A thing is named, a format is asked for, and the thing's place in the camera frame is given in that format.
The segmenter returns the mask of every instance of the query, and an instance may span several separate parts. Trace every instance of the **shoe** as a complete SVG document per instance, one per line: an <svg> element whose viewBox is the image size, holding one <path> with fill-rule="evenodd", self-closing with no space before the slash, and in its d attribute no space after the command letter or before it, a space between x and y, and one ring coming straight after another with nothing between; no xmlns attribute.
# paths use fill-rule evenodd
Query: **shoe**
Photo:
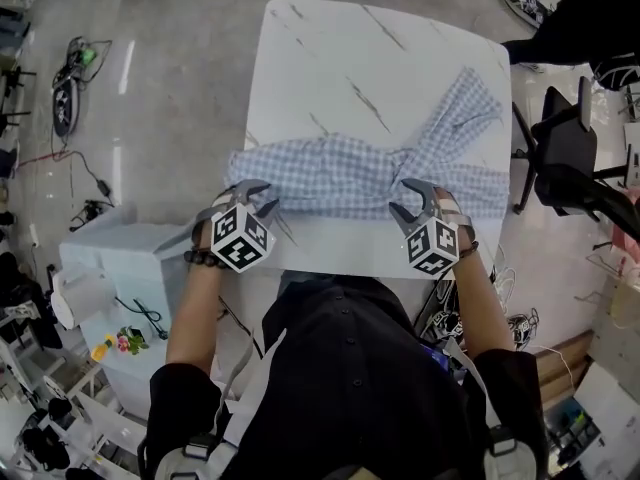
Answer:
<svg viewBox="0 0 640 480"><path fill-rule="evenodd" d="M530 69L534 73L538 73L539 75L547 72L547 70L544 69L540 64L532 64L530 62L521 62L520 65L523 68Z"/></svg>

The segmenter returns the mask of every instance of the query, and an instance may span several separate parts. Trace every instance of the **sleeve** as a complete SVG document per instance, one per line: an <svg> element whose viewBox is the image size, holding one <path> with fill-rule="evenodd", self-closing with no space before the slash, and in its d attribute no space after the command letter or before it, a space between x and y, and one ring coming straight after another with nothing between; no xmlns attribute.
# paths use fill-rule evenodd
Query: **sleeve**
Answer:
<svg viewBox="0 0 640 480"><path fill-rule="evenodd" d="M167 364L151 377L146 438L149 478L153 478L167 453L213 429L220 396L220 389L211 379L190 364Z"/></svg>
<svg viewBox="0 0 640 480"><path fill-rule="evenodd" d="M538 464L538 477L546 475L549 452L535 357L496 349L483 352L474 363L500 421L518 441L529 445ZM485 397L471 375L465 377L464 387L484 418Z"/></svg>

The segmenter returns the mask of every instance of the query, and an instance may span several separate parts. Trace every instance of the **chair armrest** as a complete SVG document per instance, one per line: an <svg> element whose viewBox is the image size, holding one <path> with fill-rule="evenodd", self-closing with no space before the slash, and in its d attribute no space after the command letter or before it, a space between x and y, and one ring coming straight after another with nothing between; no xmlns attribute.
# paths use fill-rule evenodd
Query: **chair armrest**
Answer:
<svg viewBox="0 0 640 480"><path fill-rule="evenodd" d="M549 134L553 128L560 126L567 121L577 119L585 132L591 130L591 82L584 77L580 77L578 89L578 103L571 107L540 121L531 127L532 135L539 140Z"/></svg>

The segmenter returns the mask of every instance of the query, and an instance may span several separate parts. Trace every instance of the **black shirt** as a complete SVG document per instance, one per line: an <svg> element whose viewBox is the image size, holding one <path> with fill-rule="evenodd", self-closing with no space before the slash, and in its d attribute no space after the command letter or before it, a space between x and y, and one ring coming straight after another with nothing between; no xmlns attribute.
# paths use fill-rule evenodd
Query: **black shirt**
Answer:
<svg viewBox="0 0 640 480"><path fill-rule="evenodd" d="M263 401L224 478L324 478L356 464L386 478L482 478L485 399L424 350L400 301L369 278L292 283L263 320L275 352ZM490 350L475 364L503 425L546 472L535 358ZM209 432L220 391L199 369L166 365L151 379L147 457Z"/></svg>

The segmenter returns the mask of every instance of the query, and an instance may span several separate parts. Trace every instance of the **person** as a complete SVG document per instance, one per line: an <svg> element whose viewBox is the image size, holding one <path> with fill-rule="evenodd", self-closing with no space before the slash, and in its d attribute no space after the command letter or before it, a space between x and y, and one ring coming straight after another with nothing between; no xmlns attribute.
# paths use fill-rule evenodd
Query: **person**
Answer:
<svg viewBox="0 0 640 480"><path fill-rule="evenodd" d="M451 199L442 189L437 194ZM210 244L209 228L201 247ZM464 258L453 272L468 355L502 426L535 457L533 476L522 478L546 477L536 360L515 351L477 243L462 227L458 239ZM166 364L150 382L142 478L173 478L169 463L191 456L194 436L215 424L219 440L232 425L209 379L225 275L191 267ZM474 377L460 386L432 359L400 301L378 280L304 277L283 287L263 319L268 383L220 478L484 478L491 436Z"/></svg>
<svg viewBox="0 0 640 480"><path fill-rule="evenodd" d="M635 0L561 0L531 39L503 43L511 64L556 64L577 66L590 63L604 74L629 64L637 66L640 41L633 32ZM605 84L618 90L619 79Z"/></svg>

